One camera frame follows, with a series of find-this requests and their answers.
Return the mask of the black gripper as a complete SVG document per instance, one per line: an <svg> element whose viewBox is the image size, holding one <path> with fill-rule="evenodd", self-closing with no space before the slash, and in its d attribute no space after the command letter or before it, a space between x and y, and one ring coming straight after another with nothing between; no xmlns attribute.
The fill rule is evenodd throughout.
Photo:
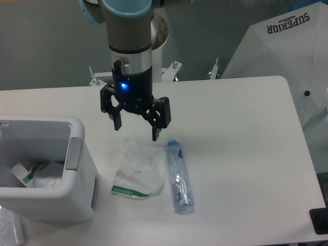
<svg viewBox="0 0 328 246"><path fill-rule="evenodd" d="M171 122L170 100L153 97L152 68L136 74L124 74L122 69L122 61L116 60L112 68L114 86L106 84L100 90L100 110L113 120L115 131L121 127L121 108L141 115L152 126L152 140L157 141ZM112 96L118 101L117 106L113 106Z"/></svg>

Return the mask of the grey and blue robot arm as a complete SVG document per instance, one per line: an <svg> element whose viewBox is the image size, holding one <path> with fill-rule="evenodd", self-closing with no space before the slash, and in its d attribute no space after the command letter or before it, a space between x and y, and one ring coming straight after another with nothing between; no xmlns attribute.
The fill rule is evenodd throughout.
<svg viewBox="0 0 328 246"><path fill-rule="evenodd" d="M119 130L120 112L140 115L157 141L171 122L170 101L153 96L151 21L163 1L80 1L86 19L104 23L110 49L113 84L100 91L100 109Z"/></svg>

